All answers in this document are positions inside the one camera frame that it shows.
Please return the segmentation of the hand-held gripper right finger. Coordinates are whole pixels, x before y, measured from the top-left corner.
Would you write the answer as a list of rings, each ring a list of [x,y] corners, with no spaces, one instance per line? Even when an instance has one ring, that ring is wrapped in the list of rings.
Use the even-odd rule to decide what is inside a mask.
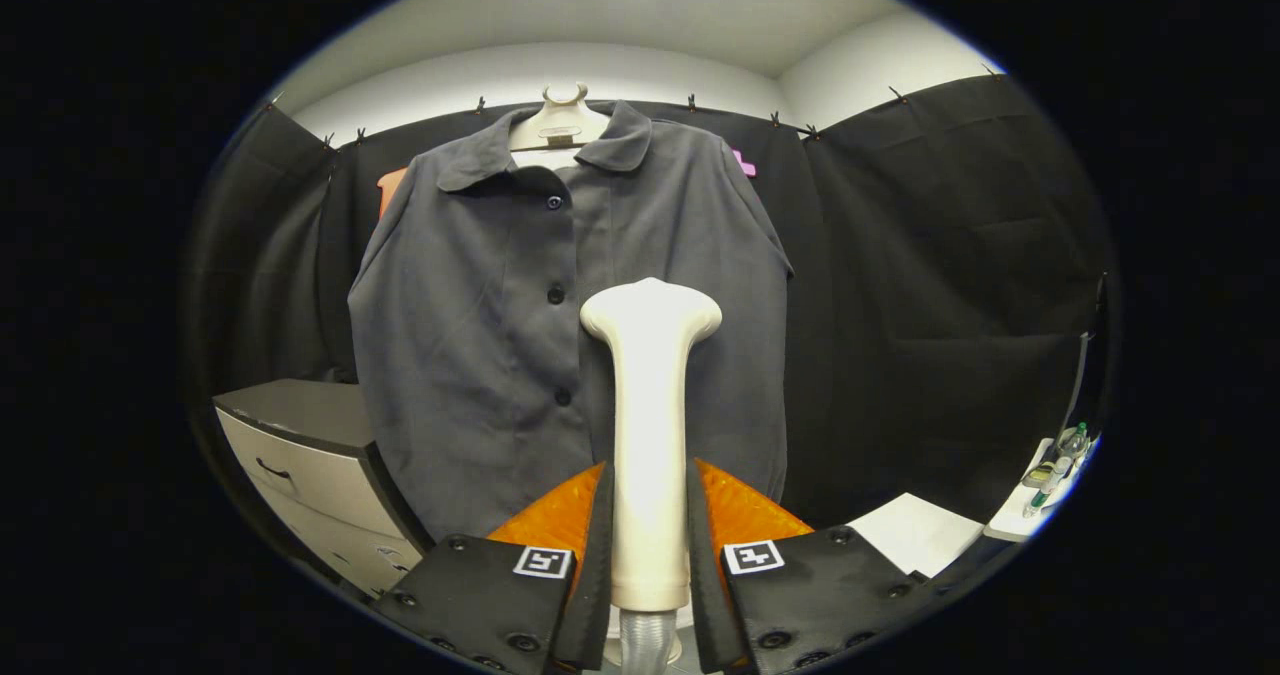
[[[852,526],[812,529],[728,473],[687,464],[694,635],[704,672],[797,674],[905,626],[931,579]]]

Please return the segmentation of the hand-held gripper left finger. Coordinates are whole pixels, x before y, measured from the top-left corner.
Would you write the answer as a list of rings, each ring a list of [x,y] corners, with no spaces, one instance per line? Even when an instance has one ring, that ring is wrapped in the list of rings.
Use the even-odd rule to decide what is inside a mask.
[[[598,464],[489,537],[448,535],[372,610],[498,672],[598,670],[611,619],[613,492],[613,468]]]

